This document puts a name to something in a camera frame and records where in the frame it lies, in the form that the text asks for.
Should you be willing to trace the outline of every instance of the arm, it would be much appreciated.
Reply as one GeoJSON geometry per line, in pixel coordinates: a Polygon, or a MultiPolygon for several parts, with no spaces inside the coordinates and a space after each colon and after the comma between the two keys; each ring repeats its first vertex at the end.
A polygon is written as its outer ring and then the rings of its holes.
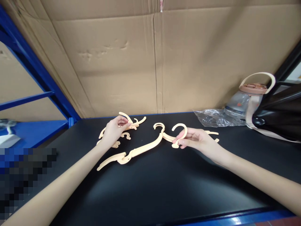
{"type": "Polygon", "coordinates": [[[122,116],[111,120],[97,146],[29,200],[2,225],[49,225],[99,159],[118,140],[123,130],[129,126],[128,120],[122,116]]]}
{"type": "MultiPolygon", "coordinates": [[[[175,141],[182,137],[183,131],[175,141]]],[[[188,128],[185,139],[179,140],[181,148],[195,148],[232,173],[277,200],[297,216],[301,216],[301,185],[265,170],[240,158],[217,144],[204,130],[188,128]]]]}

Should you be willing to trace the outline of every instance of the water bottle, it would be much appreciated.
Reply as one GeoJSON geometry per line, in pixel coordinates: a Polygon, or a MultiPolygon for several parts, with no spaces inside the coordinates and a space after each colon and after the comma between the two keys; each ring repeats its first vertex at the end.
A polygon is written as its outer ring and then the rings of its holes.
{"type": "Polygon", "coordinates": [[[257,104],[258,108],[262,101],[263,95],[267,94],[274,87],[275,83],[275,77],[267,72],[259,72],[246,77],[239,86],[239,91],[237,91],[237,93],[234,94],[234,96],[226,104],[224,112],[233,118],[245,120],[250,96],[259,96],[259,102],[257,104]],[[256,74],[268,75],[272,80],[271,86],[267,89],[266,85],[261,83],[245,84],[249,77],[256,74]]]}

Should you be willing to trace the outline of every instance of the brown cardboard wall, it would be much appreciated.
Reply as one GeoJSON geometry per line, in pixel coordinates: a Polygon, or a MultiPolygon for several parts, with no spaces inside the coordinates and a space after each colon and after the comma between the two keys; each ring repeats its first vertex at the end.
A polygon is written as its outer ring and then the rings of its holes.
{"type": "MultiPolygon", "coordinates": [[[[0,68],[0,103],[43,92],[2,42],[0,42],[0,68]]],[[[0,111],[0,118],[17,121],[65,119],[49,98],[0,111]]]]}
{"type": "Polygon", "coordinates": [[[301,37],[298,0],[0,1],[82,117],[222,107],[301,37]]]}
{"type": "Polygon", "coordinates": [[[243,78],[274,73],[300,39],[296,1],[260,6],[254,5],[260,1],[245,1],[227,7],[230,2],[164,1],[164,113],[223,107],[243,78]],[[172,6],[179,10],[164,10],[172,6]]]}

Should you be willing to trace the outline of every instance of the beige hanger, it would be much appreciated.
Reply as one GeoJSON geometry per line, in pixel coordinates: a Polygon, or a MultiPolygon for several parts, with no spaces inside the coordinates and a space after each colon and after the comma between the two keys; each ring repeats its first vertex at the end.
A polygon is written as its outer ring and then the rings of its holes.
{"type": "MultiPolygon", "coordinates": [[[[123,113],[123,112],[119,112],[119,114],[122,115],[122,116],[125,116],[125,117],[128,119],[128,121],[132,124],[132,125],[130,125],[128,128],[126,128],[125,130],[129,130],[129,129],[137,130],[137,127],[139,126],[139,124],[143,123],[143,122],[146,120],[146,117],[145,117],[145,116],[143,117],[143,119],[142,119],[141,121],[138,121],[137,119],[134,118],[134,119],[136,120],[136,122],[133,123],[133,121],[131,120],[131,118],[130,118],[127,114],[125,114],[125,113],[123,113]]],[[[100,132],[100,135],[99,135],[98,139],[101,139],[101,138],[103,137],[103,133],[104,133],[105,130],[106,130],[106,127],[100,132]]],[[[128,140],[131,139],[128,132],[122,133],[122,134],[121,134],[121,137],[124,137],[124,135],[126,135],[126,138],[127,138],[128,140]]],[[[119,142],[119,144],[117,144],[117,142],[116,142],[116,143],[112,146],[112,148],[118,148],[119,145],[120,145],[120,142],[119,142]]]]}
{"type": "Polygon", "coordinates": [[[113,162],[113,161],[117,161],[119,164],[126,164],[126,163],[128,163],[132,159],[132,157],[140,155],[140,154],[142,154],[142,153],[144,153],[144,152],[146,152],[146,151],[154,148],[155,146],[157,146],[160,143],[160,141],[162,140],[162,138],[163,138],[163,132],[165,130],[165,126],[164,126],[163,123],[160,123],[160,122],[156,123],[154,125],[154,129],[156,129],[158,126],[161,126],[162,130],[161,130],[161,133],[159,134],[159,137],[155,141],[153,141],[153,142],[151,142],[149,144],[146,144],[144,146],[141,146],[139,148],[135,148],[135,149],[131,150],[127,156],[125,156],[125,152],[111,156],[110,158],[104,160],[99,165],[99,167],[97,168],[97,171],[101,170],[101,168],[103,168],[108,163],[113,162]]]}
{"type": "Polygon", "coordinates": [[[124,137],[125,135],[126,135],[126,138],[127,138],[128,140],[131,139],[131,137],[129,136],[129,133],[128,133],[128,132],[122,133],[122,134],[120,135],[120,137],[124,137]]]}
{"type": "Polygon", "coordinates": [[[178,145],[179,140],[185,138],[186,135],[187,135],[187,131],[188,131],[186,125],[183,124],[183,123],[178,123],[178,124],[176,124],[176,125],[172,128],[172,131],[174,131],[178,126],[183,126],[183,127],[184,127],[184,134],[183,134],[183,136],[182,136],[180,139],[178,139],[174,144],[172,144],[172,147],[173,147],[173,148],[179,148],[179,145],[178,145]]]}
{"type": "MultiPolygon", "coordinates": [[[[219,134],[219,133],[217,133],[217,132],[211,132],[211,131],[209,131],[209,130],[205,130],[205,132],[206,132],[207,134],[215,134],[215,135],[218,135],[218,134],[219,134]]],[[[171,142],[171,143],[172,143],[172,141],[175,139],[175,137],[169,136],[169,135],[166,134],[166,133],[163,133],[163,138],[164,138],[165,140],[171,142]]]]}

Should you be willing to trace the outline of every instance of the plastic bag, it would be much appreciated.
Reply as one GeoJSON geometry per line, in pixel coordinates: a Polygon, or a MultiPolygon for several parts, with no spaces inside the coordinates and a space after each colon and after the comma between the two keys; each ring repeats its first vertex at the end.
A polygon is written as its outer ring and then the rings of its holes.
{"type": "Polygon", "coordinates": [[[227,115],[223,109],[206,109],[194,111],[203,126],[226,127],[226,126],[246,126],[246,122],[227,115]]]}

